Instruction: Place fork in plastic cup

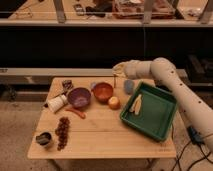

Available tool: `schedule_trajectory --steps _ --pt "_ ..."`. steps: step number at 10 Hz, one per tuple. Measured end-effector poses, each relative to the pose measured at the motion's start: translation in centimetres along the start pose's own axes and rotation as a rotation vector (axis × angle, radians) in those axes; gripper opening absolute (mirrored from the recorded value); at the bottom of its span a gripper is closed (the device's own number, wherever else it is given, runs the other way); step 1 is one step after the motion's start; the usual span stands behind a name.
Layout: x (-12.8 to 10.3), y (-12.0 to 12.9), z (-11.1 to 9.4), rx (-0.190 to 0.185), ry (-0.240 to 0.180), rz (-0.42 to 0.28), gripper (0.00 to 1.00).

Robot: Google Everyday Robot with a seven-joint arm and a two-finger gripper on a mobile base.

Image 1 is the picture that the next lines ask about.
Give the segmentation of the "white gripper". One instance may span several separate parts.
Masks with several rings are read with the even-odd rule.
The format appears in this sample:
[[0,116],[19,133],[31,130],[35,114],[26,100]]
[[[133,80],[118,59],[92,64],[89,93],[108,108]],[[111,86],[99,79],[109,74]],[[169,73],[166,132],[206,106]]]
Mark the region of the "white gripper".
[[117,77],[126,77],[125,74],[126,62],[120,62],[112,68],[112,73]]

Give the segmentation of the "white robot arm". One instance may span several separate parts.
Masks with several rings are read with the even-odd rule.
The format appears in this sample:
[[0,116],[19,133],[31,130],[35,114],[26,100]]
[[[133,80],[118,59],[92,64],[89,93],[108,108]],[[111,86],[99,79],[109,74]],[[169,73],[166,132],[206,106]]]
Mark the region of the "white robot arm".
[[153,78],[166,86],[213,153],[213,109],[180,79],[175,65],[168,59],[158,57],[152,61],[121,62],[112,68],[112,73],[132,80]]

